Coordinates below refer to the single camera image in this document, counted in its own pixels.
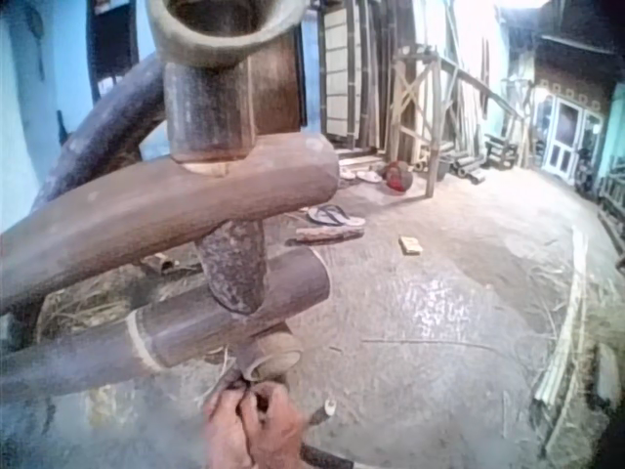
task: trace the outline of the light blue wall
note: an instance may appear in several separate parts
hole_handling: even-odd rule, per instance
[[[139,59],[142,60],[155,51],[152,32],[147,21],[146,0],[137,0],[137,47]],[[167,140],[167,122],[163,122],[139,145],[144,159],[154,159],[169,154]]]
[[[39,189],[21,127],[6,14],[0,14],[0,104],[0,232],[4,232],[30,211]]]
[[[87,0],[52,1],[57,105],[67,132],[73,132],[93,107],[87,66]]]
[[[625,156],[625,83],[618,83],[612,94],[597,184],[610,170],[612,161],[619,156]]]
[[[302,21],[304,74],[306,76],[306,116],[308,125],[302,130],[321,132],[321,97],[319,91],[319,42],[317,13],[307,11]]]
[[[7,16],[10,26],[13,58],[18,84],[18,99],[26,147],[37,178],[42,181],[54,164],[61,146],[57,125],[56,68],[54,62],[54,5],[51,0],[32,0],[41,16],[44,35],[41,55],[45,79],[38,68],[37,42],[28,29],[24,3],[9,2]]]

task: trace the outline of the hand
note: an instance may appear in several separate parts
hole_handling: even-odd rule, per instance
[[[236,414],[243,396],[243,389],[226,390],[204,405],[210,469],[248,469],[254,465],[247,450],[243,422]]]
[[[267,404],[266,413],[259,412],[259,401]],[[258,469],[300,467],[306,421],[284,386],[257,384],[245,393],[240,409],[250,455]]]

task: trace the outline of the flip-flop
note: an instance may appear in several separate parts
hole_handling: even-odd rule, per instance
[[[338,205],[313,207],[309,210],[308,217],[312,222],[329,227],[361,227],[365,223],[364,218],[350,217]]]
[[[341,168],[341,179],[345,179],[346,181],[353,181],[355,179],[354,171],[351,171],[347,168]]]
[[[358,171],[355,173],[359,179],[366,181],[367,183],[377,184],[382,182],[382,176],[375,171]]]

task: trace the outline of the white door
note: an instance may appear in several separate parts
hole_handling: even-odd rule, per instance
[[[576,145],[579,139],[584,109],[561,98],[556,99],[556,120],[551,129],[543,168],[572,184],[577,159]]]

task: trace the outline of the wood chip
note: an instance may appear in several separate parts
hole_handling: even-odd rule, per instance
[[[401,245],[403,254],[406,256],[420,256],[423,252],[423,247],[421,247],[416,237],[400,236],[399,244]]]

